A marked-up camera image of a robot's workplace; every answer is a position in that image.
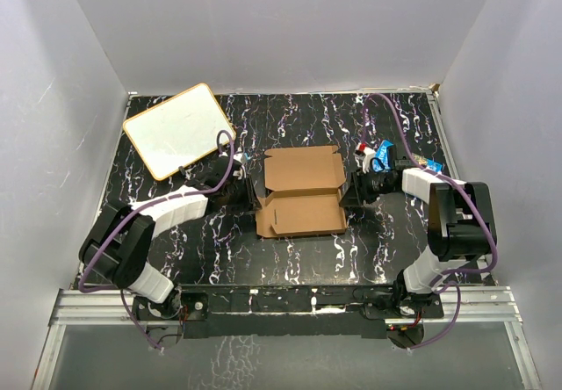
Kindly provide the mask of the brown cardboard paper box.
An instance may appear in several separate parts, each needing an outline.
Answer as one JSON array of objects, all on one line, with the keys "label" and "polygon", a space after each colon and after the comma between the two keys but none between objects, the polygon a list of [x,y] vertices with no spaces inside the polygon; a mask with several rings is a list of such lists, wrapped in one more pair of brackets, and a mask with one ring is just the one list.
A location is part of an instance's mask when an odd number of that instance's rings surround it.
[{"label": "brown cardboard paper box", "polygon": [[346,176],[336,145],[271,148],[264,152],[264,186],[256,233],[262,238],[342,234]]}]

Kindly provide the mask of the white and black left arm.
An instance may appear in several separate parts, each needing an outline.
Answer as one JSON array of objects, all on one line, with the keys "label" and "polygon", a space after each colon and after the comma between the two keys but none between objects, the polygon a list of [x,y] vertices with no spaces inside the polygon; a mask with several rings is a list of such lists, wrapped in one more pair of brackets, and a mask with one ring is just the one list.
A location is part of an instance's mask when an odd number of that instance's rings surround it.
[{"label": "white and black left arm", "polygon": [[152,315],[179,316],[179,286],[150,264],[151,244],[174,227],[222,209],[244,213],[259,208],[246,164],[244,153],[223,154],[208,173],[162,197],[134,204],[107,203],[80,248],[84,268],[139,296]]}]

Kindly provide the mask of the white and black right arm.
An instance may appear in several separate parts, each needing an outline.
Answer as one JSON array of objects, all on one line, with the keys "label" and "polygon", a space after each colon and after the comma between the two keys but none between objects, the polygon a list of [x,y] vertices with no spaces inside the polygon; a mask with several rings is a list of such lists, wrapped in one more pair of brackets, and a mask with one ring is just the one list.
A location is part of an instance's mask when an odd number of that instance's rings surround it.
[{"label": "white and black right arm", "polygon": [[421,315],[436,300],[449,276],[479,273],[468,264],[480,257],[491,257],[483,271],[492,270],[498,261],[497,235],[486,184],[457,181],[406,158],[389,162],[386,170],[353,172],[340,206],[364,206],[398,191],[428,207],[427,246],[398,274],[390,291],[375,292],[364,301],[409,317]]}]

